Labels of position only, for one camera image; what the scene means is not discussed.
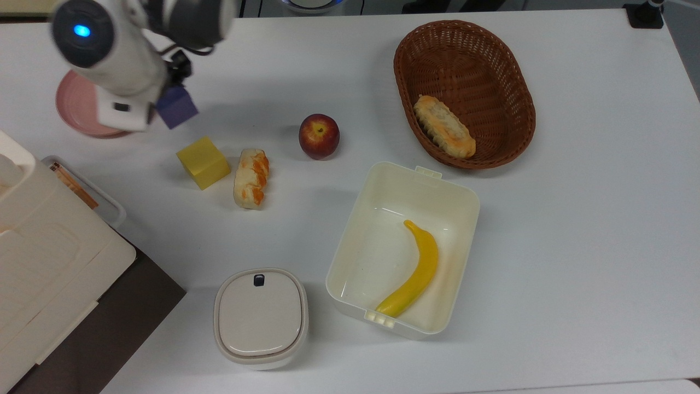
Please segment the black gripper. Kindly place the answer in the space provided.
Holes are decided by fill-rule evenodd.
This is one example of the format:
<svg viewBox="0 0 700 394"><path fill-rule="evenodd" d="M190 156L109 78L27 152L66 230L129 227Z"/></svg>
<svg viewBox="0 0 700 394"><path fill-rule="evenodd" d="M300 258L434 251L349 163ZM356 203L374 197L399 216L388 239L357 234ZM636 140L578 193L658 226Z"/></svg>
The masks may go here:
<svg viewBox="0 0 700 394"><path fill-rule="evenodd" d="M167 68L167 78L164 88L185 87L185 80L193 73L192 64L189 57L182 49L172 53L169 60L165 60Z"/></svg>

